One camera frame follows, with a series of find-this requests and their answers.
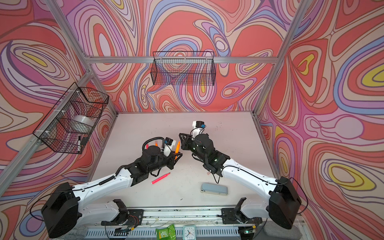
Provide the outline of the grey pencil case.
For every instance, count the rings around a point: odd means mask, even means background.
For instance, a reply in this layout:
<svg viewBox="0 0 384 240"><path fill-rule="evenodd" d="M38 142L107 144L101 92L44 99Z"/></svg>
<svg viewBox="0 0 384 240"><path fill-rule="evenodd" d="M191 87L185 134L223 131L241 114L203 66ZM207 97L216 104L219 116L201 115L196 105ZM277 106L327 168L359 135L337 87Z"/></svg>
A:
<svg viewBox="0 0 384 240"><path fill-rule="evenodd" d="M201 193L227 196L229 191L226 186L222 186L218 184L202 183Z"/></svg>

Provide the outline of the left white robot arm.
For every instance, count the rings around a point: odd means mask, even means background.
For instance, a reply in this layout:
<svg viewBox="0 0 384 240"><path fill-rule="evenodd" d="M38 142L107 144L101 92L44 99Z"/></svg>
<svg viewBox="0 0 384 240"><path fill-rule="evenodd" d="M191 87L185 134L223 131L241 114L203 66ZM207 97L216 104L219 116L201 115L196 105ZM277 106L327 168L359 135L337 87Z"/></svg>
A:
<svg viewBox="0 0 384 240"><path fill-rule="evenodd" d="M59 185L41 209L43 221L51 239L59 238L73 228L96 222L125 225L132 214L120 199L104 204L94 202L118 190L133 187L146 180L154 171L168 167L172 170L182 153L150 146L140 158L120 166L114 174L85 184Z"/></svg>

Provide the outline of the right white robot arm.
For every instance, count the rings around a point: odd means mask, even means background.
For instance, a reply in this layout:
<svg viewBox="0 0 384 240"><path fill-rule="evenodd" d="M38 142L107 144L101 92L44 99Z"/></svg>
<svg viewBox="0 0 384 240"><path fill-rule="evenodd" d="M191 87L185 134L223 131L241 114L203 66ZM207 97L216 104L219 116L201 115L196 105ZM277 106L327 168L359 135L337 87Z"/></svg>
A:
<svg viewBox="0 0 384 240"><path fill-rule="evenodd" d="M213 176L228 178L256 192L264 200L259 205L246 204L243 197L233 209L230 219L245 224L253 218L268 218L278 226L290 230L294 225L302 201L290 179L271 178L246 168L214 147L208 134L180 133L181 148L191 151Z"/></svg>

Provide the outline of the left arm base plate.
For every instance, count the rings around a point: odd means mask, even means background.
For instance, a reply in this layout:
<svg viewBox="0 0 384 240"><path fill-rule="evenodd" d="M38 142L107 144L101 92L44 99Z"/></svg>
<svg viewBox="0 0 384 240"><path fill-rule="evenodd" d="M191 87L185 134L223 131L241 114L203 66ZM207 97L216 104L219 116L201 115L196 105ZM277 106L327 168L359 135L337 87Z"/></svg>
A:
<svg viewBox="0 0 384 240"><path fill-rule="evenodd" d="M119 213L112 221L102 221L102 226L128 226L137 227L142 224L144 210L143 209L128 209L126 212Z"/></svg>

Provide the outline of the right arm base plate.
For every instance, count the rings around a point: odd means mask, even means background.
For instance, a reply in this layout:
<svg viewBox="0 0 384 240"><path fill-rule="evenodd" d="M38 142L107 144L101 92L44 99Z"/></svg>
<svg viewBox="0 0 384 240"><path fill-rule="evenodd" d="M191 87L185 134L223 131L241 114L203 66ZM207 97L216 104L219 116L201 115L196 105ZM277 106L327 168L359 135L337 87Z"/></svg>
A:
<svg viewBox="0 0 384 240"><path fill-rule="evenodd" d="M225 225L253 224L258 226L263 222L262 218L248 218L240 210L235 210L234 208L222 208L221 214L218 217L222 219Z"/></svg>

